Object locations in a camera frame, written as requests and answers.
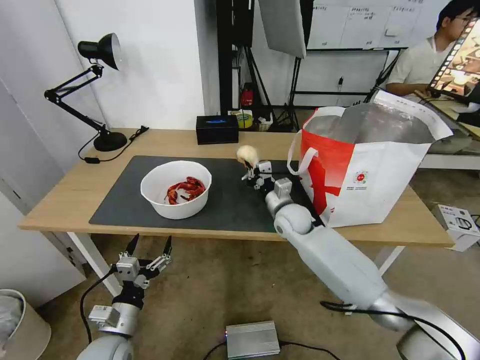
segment bag handle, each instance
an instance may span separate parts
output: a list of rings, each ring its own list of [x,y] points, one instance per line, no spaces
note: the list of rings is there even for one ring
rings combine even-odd
[[[286,167],[288,168],[288,171],[292,175],[300,175],[300,174],[303,174],[305,171],[307,171],[307,169],[309,168],[310,163],[312,162],[312,159],[314,158],[314,156],[317,156],[319,154],[319,152],[317,150],[315,150],[313,147],[310,147],[306,151],[305,155],[303,156],[303,159],[301,160],[300,164],[298,165],[298,171],[295,171],[295,170],[292,169],[292,166],[290,164],[292,162],[292,156],[294,154],[295,143],[297,142],[297,137],[301,132],[302,132],[302,130],[299,130],[295,134],[295,136],[293,137],[293,141],[291,142],[290,149],[288,150],[288,159],[287,159],[287,162],[286,162]]]

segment crayfish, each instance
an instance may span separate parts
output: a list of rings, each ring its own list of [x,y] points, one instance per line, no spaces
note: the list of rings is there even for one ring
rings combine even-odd
[[[205,185],[200,180],[193,176],[187,176],[186,181],[177,182],[166,191],[165,199],[168,198],[170,205],[178,204],[177,199],[179,194],[177,190],[179,189],[183,189],[188,194],[188,197],[180,195],[180,197],[186,201],[198,198],[206,190]]]

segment white plastic bowl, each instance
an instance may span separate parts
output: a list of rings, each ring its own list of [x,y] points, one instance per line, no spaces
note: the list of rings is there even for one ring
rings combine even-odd
[[[182,202],[178,197],[177,205],[165,202],[165,195],[169,187],[184,182],[187,177],[194,177],[205,185],[206,190],[199,197]],[[153,206],[155,211],[167,219],[189,218],[202,210],[209,198],[209,189],[212,184],[212,174],[208,169],[193,161],[171,161],[151,170],[140,183],[140,193]]]

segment tissue box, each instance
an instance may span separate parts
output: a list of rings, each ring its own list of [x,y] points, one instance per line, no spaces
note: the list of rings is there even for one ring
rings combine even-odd
[[[196,141],[198,145],[239,142],[239,123],[233,115],[196,117]]]
[[[479,228],[467,210],[439,204],[432,213],[455,242],[448,249],[464,252],[480,240]]]

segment black box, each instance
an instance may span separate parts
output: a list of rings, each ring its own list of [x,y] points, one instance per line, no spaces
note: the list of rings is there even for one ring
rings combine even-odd
[[[231,42],[238,47],[251,48],[254,34],[255,0],[233,0],[232,5]]]
[[[198,145],[239,142],[239,122],[235,115],[196,117]]]

